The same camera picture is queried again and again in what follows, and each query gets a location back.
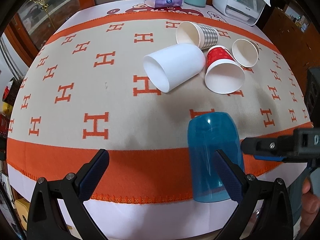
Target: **orange stripe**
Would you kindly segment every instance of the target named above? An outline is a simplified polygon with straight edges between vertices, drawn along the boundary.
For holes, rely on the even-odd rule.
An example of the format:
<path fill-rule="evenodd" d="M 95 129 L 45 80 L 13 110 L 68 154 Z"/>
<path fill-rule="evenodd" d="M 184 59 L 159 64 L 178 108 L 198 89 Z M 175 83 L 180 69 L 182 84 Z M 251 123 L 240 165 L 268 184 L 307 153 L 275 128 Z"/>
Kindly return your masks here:
<path fill-rule="evenodd" d="M 114 22 L 124 22 L 124 21 L 134 21 L 134 20 L 156 20 L 156 19 L 166 19 L 166 20 L 175 20 L 175 21 L 192 21 L 200 24 L 206 24 L 212 27 L 221 28 L 227 31 L 237 33 L 239 35 L 245 36 L 253 41 L 256 41 L 275 52 L 279 53 L 279 50 L 275 45 L 266 41 L 265 39 L 249 32 L 244 29 L 241 29 L 237 26 L 212 20 L 206 17 L 200 17 L 195 15 L 188 15 L 183 13 L 172 13 L 172 12 L 134 12 L 134 13 L 122 13 L 122 14 L 112 14 L 104 17 L 100 17 L 91 21 L 80 23 L 72 27 L 66 28 L 54 35 L 52 35 L 46 44 L 49 44 L 61 37 L 66 37 L 70 34 L 79 32 L 81 30 L 90 29 L 93 27 L 101 26 L 103 24 L 114 23 Z"/>
<path fill-rule="evenodd" d="M 305 123 L 298 127 L 311 127 Z M 294 128 L 264 135 L 277 137 L 292 134 Z M 97 149 L 75 149 L 7 141 L 7 162 L 33 180 L 46 177 L 62 179 L 77 172 L 97 153 Z M 164 150 L 110 150 L 110 165 L 92 198 L 118 203 L 162 203 L 192 198 L 188 148 Z M 245 172 L 259 176 L 279 162 L 255 160 L 244 155 Z"/>

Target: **paper cup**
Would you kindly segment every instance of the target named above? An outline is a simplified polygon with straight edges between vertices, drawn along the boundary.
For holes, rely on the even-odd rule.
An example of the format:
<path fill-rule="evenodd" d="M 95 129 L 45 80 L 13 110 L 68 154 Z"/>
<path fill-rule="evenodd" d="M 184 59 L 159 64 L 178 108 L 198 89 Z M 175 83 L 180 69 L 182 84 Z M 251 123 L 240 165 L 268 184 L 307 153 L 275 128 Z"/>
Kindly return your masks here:
<path fill-rule="evenodd" d="M 244 67 L 253 67 L 258 61 L 256 46 L 245 39 L 238 39 L 232 45 L 232 54 L 235 60 Z"/>
<path fill-rule="evenodd" d="M 230 94 L 244 84 L 244 70 L 224 46 L 210 48 L 207 66 L 204 82 L 215 93 Z"/>
<path fill-rule="evenodd" d="M 218 32 L 209 26 L 182 22 L 176 31 L 177 43 L 191 43 L 200 49 L 210 48 L 218 43 Z"/>
<path fill-rule="evenodd" d="M 257 50 L 257 53 L 258 53 L 258 55 L 259 55 L 259 47 L 258 47 L 258 44 L 255 43 L 254 41 L 250 41 L 250 42 L 255 46 L 255 48 L 256 48 L 256 50 Z"/>
<path fill-rule="evenodd" d="M 143 58 L 143 67 L 150 81 L 164 93 L 197 75 L 204 65 L 202 51 L 188 43 L 176 44 Z"/>

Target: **wooden cabinet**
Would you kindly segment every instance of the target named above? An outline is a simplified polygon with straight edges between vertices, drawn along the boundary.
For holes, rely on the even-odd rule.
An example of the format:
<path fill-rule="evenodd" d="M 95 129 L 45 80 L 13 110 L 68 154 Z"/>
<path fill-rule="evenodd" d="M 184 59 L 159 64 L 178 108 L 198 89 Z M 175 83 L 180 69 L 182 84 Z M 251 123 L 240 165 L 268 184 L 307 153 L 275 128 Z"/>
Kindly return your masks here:
<path fill-rule="evenodd" d="M 263 32 L 287 61 L 305 93 L 307 69 L 320 65 L 320 34 L 314 25 L 311 23 L 303 33 L 287 15 L 275 8 Z"/>

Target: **red paper cup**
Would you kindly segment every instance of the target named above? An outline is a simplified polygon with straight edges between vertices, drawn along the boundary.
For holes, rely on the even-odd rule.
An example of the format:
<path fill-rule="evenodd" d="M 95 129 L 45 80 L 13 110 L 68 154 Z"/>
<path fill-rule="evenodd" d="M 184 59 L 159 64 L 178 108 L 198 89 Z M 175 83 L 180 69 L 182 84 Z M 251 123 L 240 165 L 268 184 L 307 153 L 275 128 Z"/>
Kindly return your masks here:
<path fill-rule="evenodd" d="M 230 94 L 244 84 L 244 70 L 224 46 L 217 45 L 207 54 L 207 73 L 204 82 L 211 91 Z"/>

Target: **yellow object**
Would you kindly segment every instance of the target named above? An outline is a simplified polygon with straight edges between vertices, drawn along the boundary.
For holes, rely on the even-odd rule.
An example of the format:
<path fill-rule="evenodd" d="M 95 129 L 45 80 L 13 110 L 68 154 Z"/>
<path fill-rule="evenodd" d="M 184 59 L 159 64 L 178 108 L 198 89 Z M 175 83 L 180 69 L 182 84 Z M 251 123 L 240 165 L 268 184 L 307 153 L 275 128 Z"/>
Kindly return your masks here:
<path fill-rule="evenodd" d="M 16 205 L 19 217 L 21 219 L 21 224 L 25 230 L 27 230 L 27 221 L 28 221 L 28 214 L 30 203 L 25 199 L 17 199 L 14 204 Z"/>
<path fill-rule="evenodd" d="M 13 110 L 13 106 L 7 104 L 6 102 L 3 102 L 2 112 L 3 112 L 5 115 L 10 116 L 11 113 L 12 113 L 12 110 Z"/>

